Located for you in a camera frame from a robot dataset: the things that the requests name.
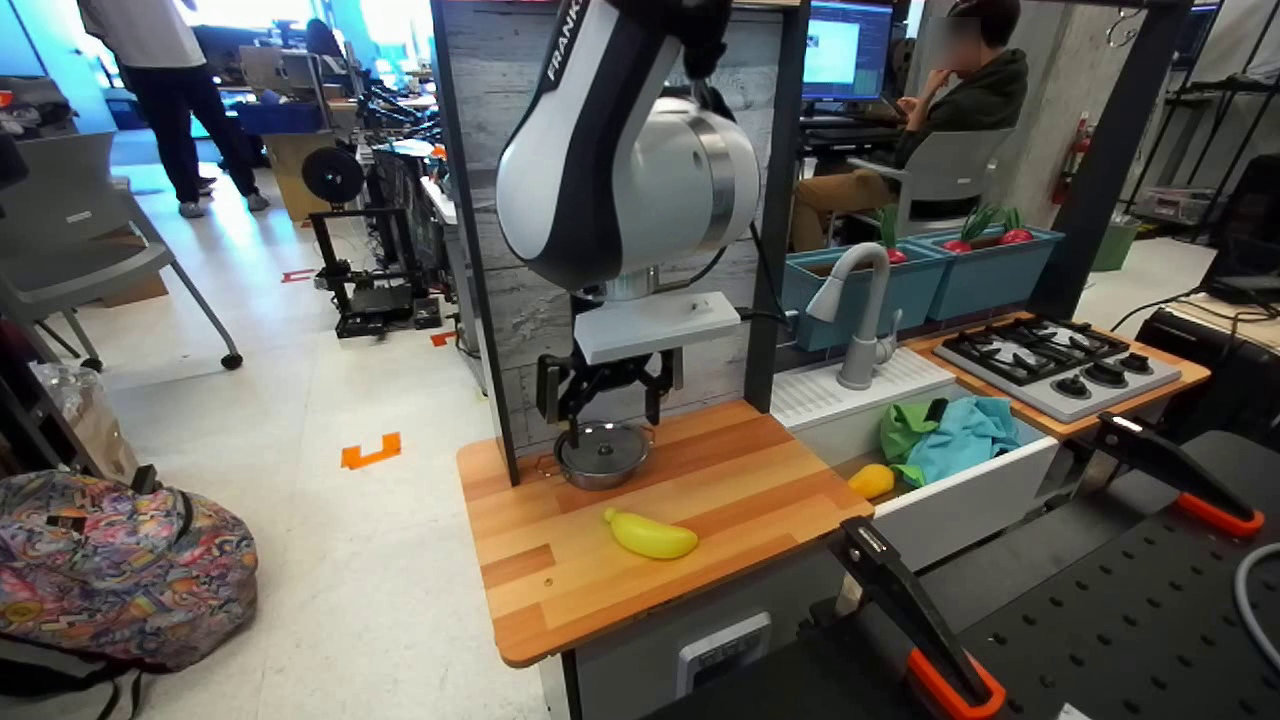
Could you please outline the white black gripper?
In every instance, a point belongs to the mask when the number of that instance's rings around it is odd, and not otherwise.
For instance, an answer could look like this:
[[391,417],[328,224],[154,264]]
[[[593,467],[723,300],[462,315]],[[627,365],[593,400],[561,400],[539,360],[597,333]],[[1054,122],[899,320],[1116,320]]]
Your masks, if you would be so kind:
[[538,360],[538,407],[565,417],[565,442],[579,444],[579,414],[627,384],[643,388],[643,420],[665,420],[675,356],[689,343],[734,338],[740,312],[723,291],[674,291],[603,300],[572,320],[572,354]]

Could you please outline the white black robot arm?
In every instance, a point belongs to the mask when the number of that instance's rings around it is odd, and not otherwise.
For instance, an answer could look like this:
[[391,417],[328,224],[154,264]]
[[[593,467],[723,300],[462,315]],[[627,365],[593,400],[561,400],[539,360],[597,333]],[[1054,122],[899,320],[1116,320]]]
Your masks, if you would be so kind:
[[662,267],[723,252],[758,215],[750,133],[711,109],[734,0],[569,0],[538,94],[496,159],[507,252],[539,282],[597,303],[572,354],[549,356],[539,414],[579,442],[579,414],[643,384],[650,420],[675,354],[740,329],[723,291],[689,291]]

